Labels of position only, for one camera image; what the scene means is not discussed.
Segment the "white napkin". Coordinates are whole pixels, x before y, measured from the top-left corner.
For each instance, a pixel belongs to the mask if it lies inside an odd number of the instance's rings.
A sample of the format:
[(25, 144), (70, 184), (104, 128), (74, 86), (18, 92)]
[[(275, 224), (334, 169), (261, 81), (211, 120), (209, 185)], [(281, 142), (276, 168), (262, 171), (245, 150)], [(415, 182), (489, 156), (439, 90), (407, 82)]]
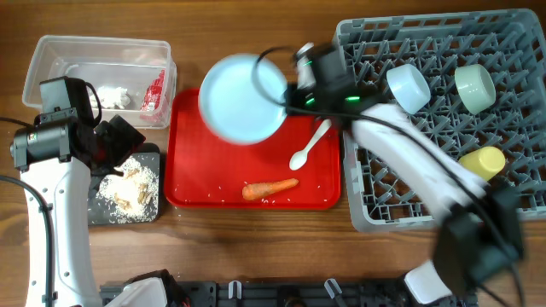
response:
[(102, 109), (126, 109), (131, 103), (128, 89), (123, 87), (101, 86), (96, 90)]

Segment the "red sauce packet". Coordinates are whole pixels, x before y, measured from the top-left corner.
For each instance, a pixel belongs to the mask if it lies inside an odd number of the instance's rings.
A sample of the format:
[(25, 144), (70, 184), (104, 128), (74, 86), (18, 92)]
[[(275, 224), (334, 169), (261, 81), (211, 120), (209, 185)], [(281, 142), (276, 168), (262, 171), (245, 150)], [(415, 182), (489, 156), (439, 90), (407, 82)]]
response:
[(159, 76), (146, 89), (143, 97), (140, 118), (150, 124), (156, 124), (160, 120), (160, 105), (165, 82), (165, 72), (165, 69), (160, 72)]

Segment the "light blue bowl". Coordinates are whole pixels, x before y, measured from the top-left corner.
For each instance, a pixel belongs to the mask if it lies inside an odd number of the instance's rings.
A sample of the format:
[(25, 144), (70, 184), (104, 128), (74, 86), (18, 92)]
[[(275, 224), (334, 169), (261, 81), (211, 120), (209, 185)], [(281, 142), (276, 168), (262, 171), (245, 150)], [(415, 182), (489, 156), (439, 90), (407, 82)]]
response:
[(413, 65), (404, 64), (388, 70), (386, 81), (394, 98), (406, 113), (417, 113), (431, 100), (427, 81)]

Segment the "light blue plate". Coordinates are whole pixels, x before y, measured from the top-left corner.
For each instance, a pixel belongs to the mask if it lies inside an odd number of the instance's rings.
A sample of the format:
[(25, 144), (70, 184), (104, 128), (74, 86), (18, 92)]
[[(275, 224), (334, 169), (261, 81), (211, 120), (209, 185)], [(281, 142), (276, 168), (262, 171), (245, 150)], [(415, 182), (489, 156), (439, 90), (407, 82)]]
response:
[(287, 114), (269, 101), (253, 82), (253, 72), (267, 94), (284, 101), (288, 82), (281, 70), (257, 55), (230, 55), (206, 74), (199, 93), (199, 111), (206, 127), (219, 138), (237, 145), (251, 145), (272, 136)]

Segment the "mint green bowl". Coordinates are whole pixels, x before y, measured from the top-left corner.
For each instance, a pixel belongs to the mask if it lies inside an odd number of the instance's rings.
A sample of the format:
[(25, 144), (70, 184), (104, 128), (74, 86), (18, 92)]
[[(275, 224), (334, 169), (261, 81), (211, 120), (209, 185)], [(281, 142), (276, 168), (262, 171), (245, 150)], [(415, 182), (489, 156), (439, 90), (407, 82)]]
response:
[(455, 70), (455, 81), (458, 95), (464, 107), (476, 115), (496, 101), (496, 89), (491, 75), (485, 67), (473, 64), (458, 67)]

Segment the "yellow plastic cup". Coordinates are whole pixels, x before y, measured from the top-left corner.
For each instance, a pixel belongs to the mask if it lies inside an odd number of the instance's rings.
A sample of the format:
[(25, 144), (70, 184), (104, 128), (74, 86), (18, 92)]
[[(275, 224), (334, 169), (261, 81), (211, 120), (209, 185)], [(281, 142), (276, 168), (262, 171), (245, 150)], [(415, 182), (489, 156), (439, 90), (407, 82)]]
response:
[(485, 181), (491, 180), (506, 165), (504, 154), (495, 147), (483, 147), (467, 153), (458, 162)]

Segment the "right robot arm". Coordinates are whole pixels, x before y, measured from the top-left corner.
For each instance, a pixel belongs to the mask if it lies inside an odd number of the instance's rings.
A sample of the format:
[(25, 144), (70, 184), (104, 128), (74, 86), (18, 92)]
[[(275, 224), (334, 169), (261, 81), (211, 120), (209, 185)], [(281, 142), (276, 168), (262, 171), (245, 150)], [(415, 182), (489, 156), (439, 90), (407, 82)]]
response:
[(338, 119), (353, 140), (380, 160), (424, 203), (439, 225), (431, 259), (408, 272), (414, 301), (463, 296), (524, 257), (519, 198), (453, 160), (416, 129), (401, 107), (373, 85), (357, 84), (331, 44), (308, 44), (293, 55), (298, 80), (288, 86), (290, 113)]

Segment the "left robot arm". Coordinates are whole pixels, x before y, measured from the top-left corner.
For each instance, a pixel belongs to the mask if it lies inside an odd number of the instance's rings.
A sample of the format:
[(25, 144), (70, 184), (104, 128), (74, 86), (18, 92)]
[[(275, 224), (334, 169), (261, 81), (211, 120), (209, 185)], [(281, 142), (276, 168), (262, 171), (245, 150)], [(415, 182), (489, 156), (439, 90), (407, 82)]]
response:
[(96, 91), (79, 78), (40, 83), (43, 111), (23, 124), (10, 146), (29, 218), (28, 306), (189, 306), (189, 295), (167, 270), (129, 279), (105, 301), (96, 286), (90, 260), (89, 188), (145, 141), (119, 115), (102, 120), (89, 96)]

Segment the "grey dishwasher rack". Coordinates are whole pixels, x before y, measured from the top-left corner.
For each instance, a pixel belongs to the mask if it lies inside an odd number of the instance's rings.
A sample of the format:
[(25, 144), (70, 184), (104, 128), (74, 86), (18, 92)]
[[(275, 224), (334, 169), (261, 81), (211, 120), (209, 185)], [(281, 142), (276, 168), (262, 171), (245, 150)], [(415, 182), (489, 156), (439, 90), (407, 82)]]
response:
[[(412, 123), (449, 156), (482, 147), (502, 150), (495, 177), (520, 194), (520, 215), (545, 216), (545, 36), (529, 9), (421, 14), (341, 21), (334, 34), (358, 84), (389, 90), (388, 70), (410, 64), (429, 84), (431, 101)], [(456, 90), (455, 71), (480, 64), (496, 101), (471, 114)]]

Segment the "clear plastic bin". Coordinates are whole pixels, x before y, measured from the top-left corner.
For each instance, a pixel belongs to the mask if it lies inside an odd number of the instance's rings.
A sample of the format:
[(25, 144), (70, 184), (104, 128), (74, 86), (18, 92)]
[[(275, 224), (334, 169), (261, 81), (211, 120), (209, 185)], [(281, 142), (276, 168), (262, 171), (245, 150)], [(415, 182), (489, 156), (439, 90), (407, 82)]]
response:
[[(149, 85), (165, 69), (160, 120), (150, 124), (140, 118)], [(46, 35), (39, 39), (23, 88), (22, 102), (42, 111), (39, 83), (52, 78), (83, 79), (97, 90), (101, 86), (128, 89), (126, 109), (102, 109), (102, 118), (119, 115), (138, 129), (165, 129), (170, 124), (176, 93), (177, 67), (166, 41), (133, 38), (99, 38)]]

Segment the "white plastic spoon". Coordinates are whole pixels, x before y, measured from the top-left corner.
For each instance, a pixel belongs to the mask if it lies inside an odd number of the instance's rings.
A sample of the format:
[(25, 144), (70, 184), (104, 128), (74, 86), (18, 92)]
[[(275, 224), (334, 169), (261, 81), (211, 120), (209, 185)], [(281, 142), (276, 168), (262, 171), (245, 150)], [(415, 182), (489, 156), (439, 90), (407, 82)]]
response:
[(298, 171), (308, 164), (311, 151), (327, 135), (333, 127), (331, 119), (313, 119), (311, 121), (311, 137), (305, 146), (295, 152), (289, 160), (289, 169)]

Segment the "red serving tray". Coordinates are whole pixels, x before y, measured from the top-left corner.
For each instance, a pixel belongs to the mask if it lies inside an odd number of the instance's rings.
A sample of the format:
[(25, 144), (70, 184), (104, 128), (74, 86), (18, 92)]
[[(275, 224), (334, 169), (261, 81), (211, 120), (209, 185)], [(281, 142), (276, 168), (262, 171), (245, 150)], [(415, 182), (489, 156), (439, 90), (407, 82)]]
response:
[[(172, 104), (166, 154), (164, 194), (186, 208), (260, 210), (326, 210), (340, 198), (340, 135), (330, 128), (308, 154), (306, 164), (292, 171), (289, 160), (303, 149), (319, 123), (290, 117), (270, 138), (237, 146), (214, 136), (198, 108), (199, 91), (185, 90)], [(251, 183), (298, 179), (296, 187), (266, 198), (244, 200)]]

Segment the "orange carrot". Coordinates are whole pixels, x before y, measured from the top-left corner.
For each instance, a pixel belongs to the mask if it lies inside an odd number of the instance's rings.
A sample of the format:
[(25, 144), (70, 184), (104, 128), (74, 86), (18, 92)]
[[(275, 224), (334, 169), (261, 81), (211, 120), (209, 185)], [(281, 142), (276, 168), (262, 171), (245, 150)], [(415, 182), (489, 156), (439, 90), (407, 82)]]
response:
[(244, 200), (259, 200), (271, 194), (294, 188), (298, 184), (299, 180), (296, 178), (290, 178), (279, 182), (251, 183), (242, 189), (242, 197)]

